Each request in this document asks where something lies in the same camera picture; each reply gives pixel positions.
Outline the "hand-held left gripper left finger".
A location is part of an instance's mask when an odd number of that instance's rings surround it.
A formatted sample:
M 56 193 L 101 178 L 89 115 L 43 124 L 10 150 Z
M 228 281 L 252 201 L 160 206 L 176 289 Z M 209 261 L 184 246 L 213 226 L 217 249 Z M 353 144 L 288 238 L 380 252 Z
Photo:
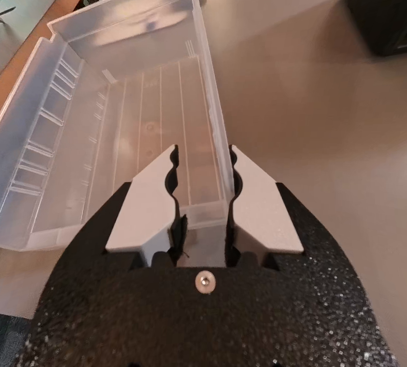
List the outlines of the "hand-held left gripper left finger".
M 150 267 L 156 253 L 174 266 L 184 252 L 188 220 L 174 196 L 178 187 L 179 146 L 171 145 L 131 181 L 105 250 L 136 252 Z

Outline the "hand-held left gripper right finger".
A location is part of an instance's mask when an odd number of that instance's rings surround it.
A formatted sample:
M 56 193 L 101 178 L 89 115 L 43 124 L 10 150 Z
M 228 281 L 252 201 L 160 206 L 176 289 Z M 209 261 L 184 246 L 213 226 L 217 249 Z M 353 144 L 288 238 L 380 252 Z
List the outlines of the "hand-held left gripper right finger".
M 229 152 L 234 196 L 226 226 L 226 266 L 237 266 L 247 252 L 263 267 L 277 267 L 275 254 L 303 254 L 303 244 L 275 179 L 235 145 L 229 146 Z

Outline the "large clear plastic bin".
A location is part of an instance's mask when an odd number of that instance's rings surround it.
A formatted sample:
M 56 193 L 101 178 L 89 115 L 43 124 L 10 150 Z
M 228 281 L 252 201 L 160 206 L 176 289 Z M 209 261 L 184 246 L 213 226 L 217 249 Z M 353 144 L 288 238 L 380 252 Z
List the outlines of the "large clear plastic bin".
M 226 224 L 227 137 L 199 0 L 102 0 L 48 24 L 1 110 L 1 248 L 66 246 L 171 145 L 189 229 Z

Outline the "black drawer cabinet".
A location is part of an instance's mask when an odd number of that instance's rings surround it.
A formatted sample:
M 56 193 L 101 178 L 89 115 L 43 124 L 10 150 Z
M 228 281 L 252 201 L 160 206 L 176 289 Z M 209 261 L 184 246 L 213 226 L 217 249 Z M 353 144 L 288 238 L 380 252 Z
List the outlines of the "black drawer cabinet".
M 378 56 L 407 51 L 407 0 L 345 0 L 369 50 Z

